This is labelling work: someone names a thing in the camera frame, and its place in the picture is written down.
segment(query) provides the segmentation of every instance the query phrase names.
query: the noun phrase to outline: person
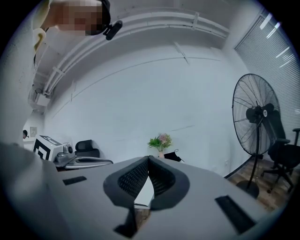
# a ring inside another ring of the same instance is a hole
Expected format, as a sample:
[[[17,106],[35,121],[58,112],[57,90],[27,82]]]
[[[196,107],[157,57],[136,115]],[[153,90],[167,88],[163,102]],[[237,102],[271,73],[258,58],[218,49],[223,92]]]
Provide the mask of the person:
[[[56,27],[75,35],[96,35],[109,25],[107,4],[107,0],[43,0],[21,23],[0,58],[0,142],[23,145],[20,132],[32,113],[28,95],[35,77],[34,57],[45,31]]]
[[[23,130],[23,139],[25,139],[26,137],[29,137],[28,132],[26,130]]]

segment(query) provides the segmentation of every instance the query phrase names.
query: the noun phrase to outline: window blind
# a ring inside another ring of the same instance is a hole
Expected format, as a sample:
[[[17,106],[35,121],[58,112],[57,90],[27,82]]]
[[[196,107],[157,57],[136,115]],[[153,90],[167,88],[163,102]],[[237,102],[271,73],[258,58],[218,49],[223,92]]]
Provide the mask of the window blind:
[[[294,144],[293,129],[300,128],[299,59],[274,19],[260,28],[264,19],[263,16],[257,19],[235,50],[250,73],[264,78],[275,91],[286,138]]]

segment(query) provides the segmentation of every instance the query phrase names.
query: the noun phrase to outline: chair headrest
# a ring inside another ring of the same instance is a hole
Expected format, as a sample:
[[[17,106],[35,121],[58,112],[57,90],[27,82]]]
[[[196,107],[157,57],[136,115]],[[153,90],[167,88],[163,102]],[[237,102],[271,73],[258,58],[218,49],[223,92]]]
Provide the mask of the chair headrest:
[[[75,146],[76,151],[90,151],[93,150],[92,140],[80,141]]]

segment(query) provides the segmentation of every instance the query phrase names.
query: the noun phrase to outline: headset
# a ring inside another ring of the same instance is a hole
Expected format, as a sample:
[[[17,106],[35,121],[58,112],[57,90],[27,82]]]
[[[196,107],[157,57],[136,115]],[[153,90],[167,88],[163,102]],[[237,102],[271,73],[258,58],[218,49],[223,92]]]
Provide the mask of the headset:
[[[86,31],[86,35],[94,36],[103,32],[106,36],[106,40],[110,41],[117,34],[117,32],[122,28],[123,22],[121,20],[116,21],[116,23],[111,23],[110,15],[110,2],[108,0],[98,0],[102,2],[102,24],[97,25],[96,30]]]

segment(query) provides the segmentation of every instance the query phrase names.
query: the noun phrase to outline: ceiling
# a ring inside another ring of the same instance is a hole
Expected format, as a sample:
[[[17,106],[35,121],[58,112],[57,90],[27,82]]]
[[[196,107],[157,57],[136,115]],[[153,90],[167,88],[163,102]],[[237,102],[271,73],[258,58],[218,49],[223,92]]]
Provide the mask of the ceiling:
[[[145,25],[156,28],[172,23],[177,28],[180,26],[191,28],[195,14],[199,13],[200,21],[197,22],[201,23],[201,26],[198,30],[207,33],[212,33],[211,30],[215,31],[216,34],[211,35],[211,38],[222,41],[225,41],[226,36],[229,34],[231,20],[238,6],[238,0],[110,0],[110,3],[112,22],[118,19],[123,20],[124,24],[121,30],[127,31],[126,34],[128,32],[132,34],[134,32],[132,29],[141,30]],[[58,71],[65,72],[64,69],[67,68],[59,64],[66,56],[70,58],[75,55],[76,51],[72,49],[76,47],[77,53],[82,54],[87,52],[86,49],[89,45],[96,44],[96,42],[99,42],[100,45],[109,43],[108,41],[102,43],[100,41],[102,38],[103,35],[92,37],[73,36],[56,28],[50,28],[36,55],[36,86],[42,88],[49,82],[49,79],[52,79],[51,75],[56,73],[53,67],[57,67]],[[60,78],[57,75],[54,75],[54,79],[55,77],[59,81]]]

